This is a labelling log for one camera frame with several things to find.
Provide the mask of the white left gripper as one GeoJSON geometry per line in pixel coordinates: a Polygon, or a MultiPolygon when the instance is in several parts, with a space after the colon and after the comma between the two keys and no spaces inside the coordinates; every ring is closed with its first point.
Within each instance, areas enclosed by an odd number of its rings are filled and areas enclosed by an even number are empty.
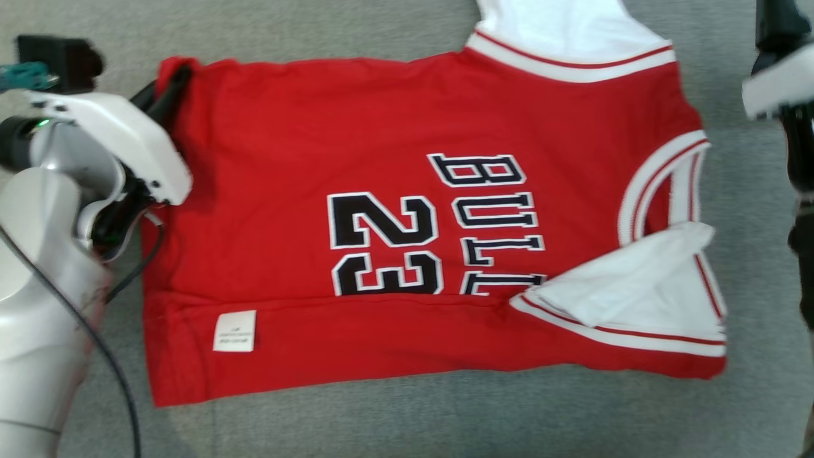
{"type": "Polygon", "coordinates": [[[181,205],[192,189],[192,175],[170,136],[170,128],[191,78],[188,65],[178,67],[160,89],[152,81],[130,101],[120,95],[89,92],[58,95],[26,91],[31,102],[43,102],[43,113],[74,122],[90,138],[148,185],[159,202],[181,205]]]}

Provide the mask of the red white number jersey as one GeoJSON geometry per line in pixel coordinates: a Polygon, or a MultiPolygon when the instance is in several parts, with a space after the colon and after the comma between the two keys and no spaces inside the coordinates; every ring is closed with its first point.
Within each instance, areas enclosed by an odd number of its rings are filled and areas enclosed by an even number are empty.
{"type": "Polygon", "coordinates": [[[709,142],[621,0],[478,0],[410,62],[163,61],[194,177],[143,275],[155,406],[558,364],[709,379],[709,142]]]}

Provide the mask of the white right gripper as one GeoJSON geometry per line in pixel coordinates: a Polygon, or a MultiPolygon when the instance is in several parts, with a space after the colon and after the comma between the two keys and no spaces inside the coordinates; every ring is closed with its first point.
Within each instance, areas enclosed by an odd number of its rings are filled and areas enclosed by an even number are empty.
{"type": "MultiPolygon", "coordinates": [[[[776,52],[795,46],[812,32],[796,0],[756,0],[755,48],[776,52]]],[[[745,116],[756,120],[780,108],[814,101],[814,45],[805,45],[742,82],[745,116]]]]}

